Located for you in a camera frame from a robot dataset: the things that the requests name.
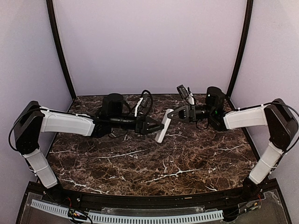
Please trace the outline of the white remote control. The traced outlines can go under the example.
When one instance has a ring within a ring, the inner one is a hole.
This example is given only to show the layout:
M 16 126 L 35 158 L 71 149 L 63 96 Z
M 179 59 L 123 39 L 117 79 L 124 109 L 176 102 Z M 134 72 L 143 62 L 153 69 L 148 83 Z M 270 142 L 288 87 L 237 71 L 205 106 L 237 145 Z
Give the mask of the white remote control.
M 155 141 L 157 143 L 162 143 L 164 137 L 165 137 L 165 134 L 168 130 L 168 127 L 170 125 L 170 122 L 171 122 L 171 119 L 167 117 L 167 115 L 172 112 L 173 109 L 167 109 L 165 114 L 164 114 L 164 117 L 163 117 L 163 120 L 162 120 L 162 124 L 164 125 L 164 128 L 162 130 L 159 130 L 156 134 L 156 137 L 155 137 Z

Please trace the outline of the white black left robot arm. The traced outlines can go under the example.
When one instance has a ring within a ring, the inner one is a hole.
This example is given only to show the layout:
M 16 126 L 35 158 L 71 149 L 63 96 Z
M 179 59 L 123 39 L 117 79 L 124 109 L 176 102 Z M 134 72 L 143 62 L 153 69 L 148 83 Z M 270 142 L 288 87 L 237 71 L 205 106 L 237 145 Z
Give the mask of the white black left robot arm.
M 147 135 L 164 129 L 164 124 L 143 114 L 147 107 L 145 99 L 153 100 L 148 91 L 143 91 L 137 105 L 132 109 L 119 93 L 111 93 L 102 100 L 96 114 L 77 114 L 55 111 L 31 101 L 13 124 L 8 138 L 9 146 L 27 161 L 46 189 L 59 186 L 59 181 L 48 161 L 40 151 L 40 133 L 71 133 L 85 137 L 101 138 L 113 129 L 133 130 Z

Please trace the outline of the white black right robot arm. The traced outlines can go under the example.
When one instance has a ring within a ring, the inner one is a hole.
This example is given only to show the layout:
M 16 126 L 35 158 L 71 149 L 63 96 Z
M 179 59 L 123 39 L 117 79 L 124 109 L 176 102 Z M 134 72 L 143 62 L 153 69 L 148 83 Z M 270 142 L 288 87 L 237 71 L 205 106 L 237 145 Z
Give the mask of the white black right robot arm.
M 252 126 L 268 127 L 269 144 L 249 174 L 249 179 L 254 184 L 260 184 L 297 143 L 294 137 L 299 131 L 299 123 L 296 120 L 299 114 L 280 98 L 269 103 L 226 112 L 224 110 L 226 95 L 218 87 L 208 87 L 205 103 L 202 105 L 195 103 L 191 92 L 183 85 L 178 86 L 177 90 L 188 104 L 169 112 L 168 119 L 184 123 L 196 123 L 207 119 L 208 124 L 217 131 Z

